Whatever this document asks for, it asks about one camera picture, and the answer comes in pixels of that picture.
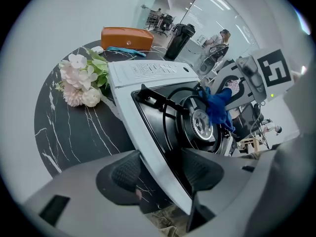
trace black tumbler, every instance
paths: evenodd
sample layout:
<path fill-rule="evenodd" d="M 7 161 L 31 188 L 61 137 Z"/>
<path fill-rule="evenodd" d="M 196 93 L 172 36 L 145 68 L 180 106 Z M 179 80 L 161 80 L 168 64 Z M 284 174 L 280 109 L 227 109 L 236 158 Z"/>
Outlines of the black tumbler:
<path fill-rule="evenodd" d="M 174 61 L 188 40 L 196 33 L 191 24 L 178 24 L 173 31 L 173 37 L 165 54 L 166 60 Z"/>

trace flower bouquet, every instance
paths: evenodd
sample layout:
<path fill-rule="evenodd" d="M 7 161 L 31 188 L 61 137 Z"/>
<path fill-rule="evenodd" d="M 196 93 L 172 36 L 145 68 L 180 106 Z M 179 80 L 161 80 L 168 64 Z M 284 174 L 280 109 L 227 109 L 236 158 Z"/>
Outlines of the flower bouquet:
<path fill-rule="evenodd" d="M 91 49 L 85 48 L 92 60 L 87 60 L 81 54 L 70 54 L 67 60 L 62 60 L 58 66 L 62 81 L 56 89 L 63 92 L 66 103 L 72 107 L 82 104 L 88 107 L 96 106 L 101 100 L 102 86 L 108 85 L 108 62 Z"/>

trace brown leather case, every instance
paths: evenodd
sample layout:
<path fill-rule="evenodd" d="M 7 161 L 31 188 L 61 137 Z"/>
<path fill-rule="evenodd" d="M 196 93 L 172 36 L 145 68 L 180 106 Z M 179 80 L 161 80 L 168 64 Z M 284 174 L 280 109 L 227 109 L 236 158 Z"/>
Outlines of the brown leather case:
<path fill-rule="evenodd" d="M 150 50 L 154 35 L 147 30 L 127 27 L 104 27 L 101 34 L 101 46 L 124 47 L 136 50 Z"/>

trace marble table top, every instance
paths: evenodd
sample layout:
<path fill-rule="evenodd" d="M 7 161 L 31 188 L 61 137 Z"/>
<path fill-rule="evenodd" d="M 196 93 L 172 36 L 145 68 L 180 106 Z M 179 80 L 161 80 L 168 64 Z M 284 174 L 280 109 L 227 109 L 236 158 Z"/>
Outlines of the marble table top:
<path fill-rule="evenodd" d="M 101 41 L 97 40 L 84 47 L 99 45 Z M 145 52 L 146 57 L 134 59 L 162 60 L 165 51 L 164 47 L 153 44 L 151 51 Z M 72 53 L 91 59 L 82 47 Z M 105 51 L 101 55 L 109 62 L 134 57 L 115 51 Z M 64 101 L 62 92 L 55 89 L 55 84 L 60 81 L 56 65 L 41 88 L 34 116 L 39 154 L 52 177 L 74 165 L 135 149 L 120 119 L 110 87 L 103 91 L 104 97 L 96 107 L 71 107 Z M 137 187 L 142 192 L 140 208 L 143 213 L 172 204 L 143 164 Z"/>

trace burner cap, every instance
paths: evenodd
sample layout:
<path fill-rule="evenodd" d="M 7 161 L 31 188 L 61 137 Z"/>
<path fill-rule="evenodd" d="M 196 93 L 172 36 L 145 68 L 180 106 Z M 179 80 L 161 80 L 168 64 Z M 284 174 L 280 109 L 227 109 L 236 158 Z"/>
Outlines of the burner cap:
<path fill-rule="evenodd" d="M 209 140 L 213 134 L 213 126 L 209 125 L 208 115 L 201 109 L 192 113 L 191 126 L 195 136 L 200 140 Z"/>

